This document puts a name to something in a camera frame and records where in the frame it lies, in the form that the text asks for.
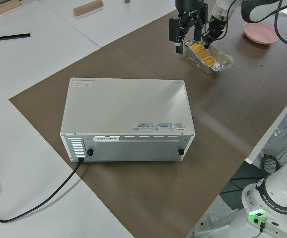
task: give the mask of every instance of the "black knob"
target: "black knob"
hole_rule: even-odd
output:
[[[179,155],[184,155],[184,149],[178,149]]]
[[[87,150],[87,155],[88,156],[92,156],[93,153],[94,153],[94,150],[92,150],[92,149]]]

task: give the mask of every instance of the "green light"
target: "green light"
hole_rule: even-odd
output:
[[[253,216],[253,215],[257,214],[257,213],[264,213],[264,210],[263,209],[258,209],[256,211],[249,212],[248,215],[249,216]]]

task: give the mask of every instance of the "wooden block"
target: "wooden block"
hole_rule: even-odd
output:
[[[74,16],[80,16],[103,6],[102,0],[95,0],[73,9]]]
[[[21,6],[21,3],[19,0],[10,0],[4,3],[0,4],[0,14],[4,13],[6,11],[9,11],[11,9],[14,9],[18,6]]]

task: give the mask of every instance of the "white metal box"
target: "white metal box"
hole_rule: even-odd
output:
[[[71,161],[180,161],[194,136],[182,80],[70,80],[61,138]]]

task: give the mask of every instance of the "appliance top surface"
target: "appliance top surface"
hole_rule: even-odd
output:
[[[61,133],[193,134],[184,81],[72,78]]]

